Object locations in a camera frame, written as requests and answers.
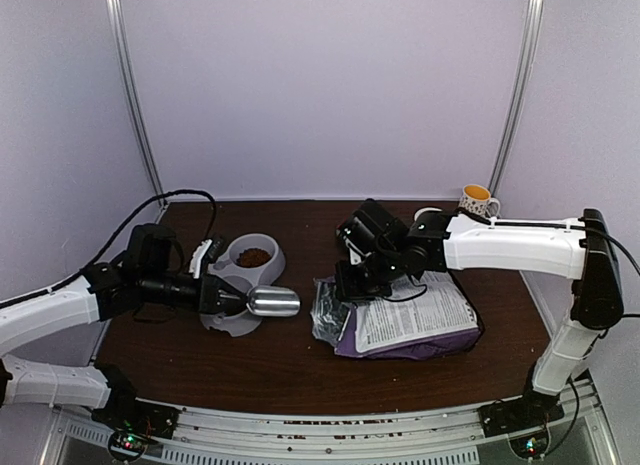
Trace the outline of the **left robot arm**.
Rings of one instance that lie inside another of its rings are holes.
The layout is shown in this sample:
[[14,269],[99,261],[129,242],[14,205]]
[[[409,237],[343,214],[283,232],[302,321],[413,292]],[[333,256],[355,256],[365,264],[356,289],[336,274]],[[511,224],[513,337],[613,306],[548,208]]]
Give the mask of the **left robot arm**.
[[245,311],[247,293],[206,271],[216,247],[211,239],[203,241],[189,273],[172,272],[170,255],[181,250],[175,232],[159,224],[137,225],[125,251],[111,262],[92,263],[48,289],[2,304],[2,404],[80,405],[106,412],[123,429],[137,427],[144,409],[118,368],[22,362],[11,353],[34,340],[105,322],[146,303],[209,315]]

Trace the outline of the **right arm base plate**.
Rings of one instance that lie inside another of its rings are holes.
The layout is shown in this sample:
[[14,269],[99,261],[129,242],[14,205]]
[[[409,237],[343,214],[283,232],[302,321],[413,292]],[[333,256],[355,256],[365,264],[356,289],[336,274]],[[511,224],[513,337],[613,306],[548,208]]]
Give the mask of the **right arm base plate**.
[[477,412],[486,438],[542,427],[565,416],[555,397],[498,400]]

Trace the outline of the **metal food scoop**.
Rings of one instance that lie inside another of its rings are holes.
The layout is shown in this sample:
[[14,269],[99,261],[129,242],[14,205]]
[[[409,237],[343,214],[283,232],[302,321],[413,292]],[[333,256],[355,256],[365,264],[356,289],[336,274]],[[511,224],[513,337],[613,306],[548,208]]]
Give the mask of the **metal food scoop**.
[[301,300],[291,289],[260,285],[248,292],[246,308],[255,316],[288,318],[300,311]]

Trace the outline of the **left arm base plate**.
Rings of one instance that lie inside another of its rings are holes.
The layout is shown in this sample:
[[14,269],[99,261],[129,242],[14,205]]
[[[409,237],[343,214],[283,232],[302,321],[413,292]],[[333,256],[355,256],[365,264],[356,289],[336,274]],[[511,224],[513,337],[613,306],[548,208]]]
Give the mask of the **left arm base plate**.
[[132,388],[112,389],[106,404],[91,411],[91,418],[113,430],[146,438],[171,439],[180,411],[142,401]]

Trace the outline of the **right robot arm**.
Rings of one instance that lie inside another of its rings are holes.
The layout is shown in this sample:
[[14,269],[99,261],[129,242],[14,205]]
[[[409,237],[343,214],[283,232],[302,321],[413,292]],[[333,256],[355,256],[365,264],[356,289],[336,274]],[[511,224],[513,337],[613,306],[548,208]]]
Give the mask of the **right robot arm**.
[[507,402],[519,425],[545,416],[600,332],[624,314],[616,250],[602,214],[586,209],[559,221],[506,220],[457,208],[419,211],[411,225],[373,199],[337,229],[360,255],[336,265],[337,295],[347,302],[388,297],[399,277],[426,271],[500,269],[557,275],[571,280],[573,302],[551,343],[531,368],[522,397]]

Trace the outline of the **purple puppy food bag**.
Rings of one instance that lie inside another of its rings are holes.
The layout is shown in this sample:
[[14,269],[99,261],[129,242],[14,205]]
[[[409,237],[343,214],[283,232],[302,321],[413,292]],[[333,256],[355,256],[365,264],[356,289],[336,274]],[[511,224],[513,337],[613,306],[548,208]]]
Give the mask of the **purple puppy food bag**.
[[472,349],[484,332],[476,309],[449,273],[401,278],[388,299],[341,302],[332,278],[316,279],[312,335],[337,356],[427,360]]

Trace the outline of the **grey double pet bowl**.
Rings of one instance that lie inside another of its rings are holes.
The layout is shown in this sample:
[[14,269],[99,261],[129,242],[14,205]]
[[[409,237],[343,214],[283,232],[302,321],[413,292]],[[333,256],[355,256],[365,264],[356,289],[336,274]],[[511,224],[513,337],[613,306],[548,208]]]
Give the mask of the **grey double pet bowl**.
[[[260,248],[272,255],[271,260],[257,268],[242,268],[236,265],[239,254],[248,248]],[[271,285],[283,273],[286,265],[284,252],[278,242],[271,236],[260,233],[246,234],[232,241],[217,261],[208,267],[208,272],[224,280],[245,279],[249,282],[249,290],[258,285]],[[262,322],[262,318],[249,311],[224,316],[201,315],[202,325],[207,330],[227,332],[231,337],[240,337],[253,332]]]

